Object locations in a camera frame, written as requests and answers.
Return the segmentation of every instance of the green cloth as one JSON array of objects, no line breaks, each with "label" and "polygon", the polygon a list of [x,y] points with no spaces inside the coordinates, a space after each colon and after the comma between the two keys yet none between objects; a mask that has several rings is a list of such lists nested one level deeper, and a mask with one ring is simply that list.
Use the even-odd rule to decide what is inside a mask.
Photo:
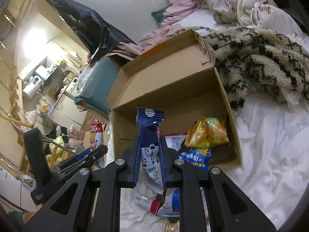
[{"label": "green cloth", "polygon": [[165,7],[165,8],[162,8],[158,11],[154,11],[151,13],[151,15],[153,16],[153,18],[155,19],[155,21],[157,22],[158,26],[160,27],[160,24],[163,22],[164,20],[164,16],[163,16],[163,13],[165,12],[165,10],[168,8]]},{"label": "green cloth", "polygon": [[20,211],[11,211],[7,213],[11,222],[18,230],[21,230],[25,225],[23,221],[23,213],[24,212]]}]

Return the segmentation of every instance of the white bed sheet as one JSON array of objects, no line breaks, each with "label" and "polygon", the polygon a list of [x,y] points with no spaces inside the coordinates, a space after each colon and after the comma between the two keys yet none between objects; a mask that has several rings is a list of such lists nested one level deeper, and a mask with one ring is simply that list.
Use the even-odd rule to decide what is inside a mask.
[{"label": "white bed sheet", "polygon": [[213,30],[222,30],[233,26],[228,23],[223,24],[215,22],[213,19],[213,13],[209,9],[199,9],[177,23],[183,27],[203,26]]},{"label": "white bed sheet", "polygon": [[[291,113],[264,94],[248,95],[236,118],[243,165],[225,173],[277,229],[309,183],[309,114]],[[164,219],[133,203],[137,189],[121,193],[121,232],[163,231]]]}]

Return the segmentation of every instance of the ceiling light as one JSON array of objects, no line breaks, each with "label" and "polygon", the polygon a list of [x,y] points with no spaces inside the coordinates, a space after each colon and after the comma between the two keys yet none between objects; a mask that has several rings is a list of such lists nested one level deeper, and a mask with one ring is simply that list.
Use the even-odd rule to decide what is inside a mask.
[{"label": "ceiling light", "polygon": [[24,39],[24,50],[27,56],[34,56],[41,52],[46,44],[46,32],[40,29],[32,29]]}]

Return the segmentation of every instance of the metal screw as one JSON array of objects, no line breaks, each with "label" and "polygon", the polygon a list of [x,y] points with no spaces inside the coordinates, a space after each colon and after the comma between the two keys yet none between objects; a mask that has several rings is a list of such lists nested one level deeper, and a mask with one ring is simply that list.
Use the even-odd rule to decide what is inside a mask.
[{"label": "metal screw", "polygon": [[221,170],[220,170],[220,168],[213,167],[213,168],[211,169],[211,172],[212,172],[213,174],[219,174],[219,173],[221,172]]},{"label": "metal screw", "polygon": [[81,175],[86,175],[86,174],[89,173],[89,169],[88,169],[88,168],[82,168],[82,169],[79,171],[79,173],[80,173]]},{"label": "metal screw", "polygon": [[184,164],[184,160],[183,160],[183,159],[176,159],[176,160],[175,160],[175,163],[176,163],[177,165],[182,165],[182,164]]},{"label": "metal screw", "polygon": [[116,163],[118,166],[121,166],[121,165],[123,165],[123,164],[125,163],[125,160],[124,160],[124,159],[117,159],[117,160],[115,161],[115,163]]}]

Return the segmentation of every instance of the cabinet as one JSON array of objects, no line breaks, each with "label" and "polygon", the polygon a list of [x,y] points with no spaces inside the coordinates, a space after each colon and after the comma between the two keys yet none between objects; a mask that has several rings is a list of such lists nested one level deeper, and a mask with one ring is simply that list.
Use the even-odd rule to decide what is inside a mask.
[{"label": "cabinet", "polygon": [[50,117],[50,120],[52,120],[53,122],[57,123],[60,126],[66,127],[66,128],[70,128],[71,125],[73,125],[74,128],[76,128],[77,130],[81,129],[81,125],[79,123],[77,123],[74,120],[70,119],[69,117],[63,115],[59,111],[53,111],[52,115]]},{"label": "cabinet", "polygon": [[74,100],[66,95],[61,96],[54,111],[67,116],[80,125],[84,123],[87,114],[87,111],[80,112],[74,104]]}]

